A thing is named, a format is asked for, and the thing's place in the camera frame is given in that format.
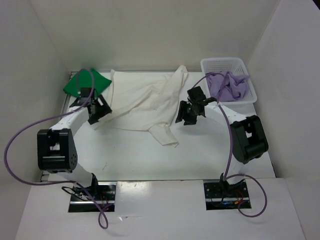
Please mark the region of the green t shirt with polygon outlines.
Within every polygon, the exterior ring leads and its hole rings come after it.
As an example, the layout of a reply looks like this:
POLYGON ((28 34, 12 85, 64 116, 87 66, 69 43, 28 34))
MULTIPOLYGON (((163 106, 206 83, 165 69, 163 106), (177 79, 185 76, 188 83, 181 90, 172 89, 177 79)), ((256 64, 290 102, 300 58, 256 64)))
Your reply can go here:
MULTIPOLYGON (((104 76, 102 76, 98 71, 94 68, 90 69, 90 72, 94 77, 94 96, 97 97, 106 90, 112 81, 104 76)), ((87 71, 81 71, 76 73, 70 81, 65 85, 63 91, 67 95, 71 95, 73 97, 79 97, 79 90, 81 88, 89 88, 89 92, 92 87, 92 77, 91 74, 87 71)))

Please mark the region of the white t shirt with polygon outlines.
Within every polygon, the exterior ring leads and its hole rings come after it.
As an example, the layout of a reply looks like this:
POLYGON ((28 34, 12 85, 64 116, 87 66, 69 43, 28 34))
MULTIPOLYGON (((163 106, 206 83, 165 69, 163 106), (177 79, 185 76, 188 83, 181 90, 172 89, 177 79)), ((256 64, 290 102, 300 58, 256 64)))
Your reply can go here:
POLYGON ((111 84, 102 93, 112 112, 94 123, 128 131, 149 132, 161 145, 177 147, 170 125, 179 107, 179 96, 188 77, 184 65, 175 72, 134 73, 111 70, 111 84))

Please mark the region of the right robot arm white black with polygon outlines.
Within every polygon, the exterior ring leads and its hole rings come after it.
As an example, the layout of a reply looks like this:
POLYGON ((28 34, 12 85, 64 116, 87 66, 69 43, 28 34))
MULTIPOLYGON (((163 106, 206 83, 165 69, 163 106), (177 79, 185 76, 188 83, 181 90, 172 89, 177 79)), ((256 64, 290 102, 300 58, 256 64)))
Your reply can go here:
POLYGON ((257 115, 244 116, 217 102, 187 102, 179 104, 176 123, 195 125, 197 117, 207 117, 227 127, 230 149, 224 173, 220 175, 219 191, 225 197, 232 196, 246 177, 246 165, 268 151, 268 141, 257 115))

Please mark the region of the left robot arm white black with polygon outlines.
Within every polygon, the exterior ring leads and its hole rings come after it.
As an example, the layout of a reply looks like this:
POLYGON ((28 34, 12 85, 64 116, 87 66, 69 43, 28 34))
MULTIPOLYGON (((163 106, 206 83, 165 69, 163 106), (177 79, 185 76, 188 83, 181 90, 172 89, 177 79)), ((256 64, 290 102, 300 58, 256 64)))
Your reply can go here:
POLYGON ((75 188, 82 188, 82 194, 89 200, 96 199, 100 187, 94 173, 88 172, 78 163, 74 135, 84 123, 93 125, 101 118, 112 113, 112 109, 100 94, 89 102, 78 97, 69 106, 67 115, 49 129, 37 133, 37 162, 40 170, 57 174, 71 181, 75 188))

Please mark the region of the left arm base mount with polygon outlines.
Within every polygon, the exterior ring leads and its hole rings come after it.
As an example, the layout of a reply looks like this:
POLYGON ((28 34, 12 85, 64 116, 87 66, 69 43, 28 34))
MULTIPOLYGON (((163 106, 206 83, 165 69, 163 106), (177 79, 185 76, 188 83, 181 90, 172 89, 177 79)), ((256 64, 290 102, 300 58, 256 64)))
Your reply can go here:
MULTIPOLYGON (((99 212, 91 198, 79 187, 62 186, 61 189, 70 195, 69 213, 99 212)), ((102 210, 114 212, 116 189, 116 182, 99 181, 96 193, 88 191, 102 210)))

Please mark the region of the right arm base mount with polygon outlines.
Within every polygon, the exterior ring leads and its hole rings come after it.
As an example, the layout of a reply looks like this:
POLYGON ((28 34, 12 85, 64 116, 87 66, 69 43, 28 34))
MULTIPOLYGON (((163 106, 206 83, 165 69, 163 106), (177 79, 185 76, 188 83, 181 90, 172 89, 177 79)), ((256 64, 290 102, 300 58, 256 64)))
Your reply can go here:
POLYGON ((207 211, 251 209, 250 196, 245 181, 235 189, 225 193, 220 186, 219 180, 203 181, 205 207, 207 211))

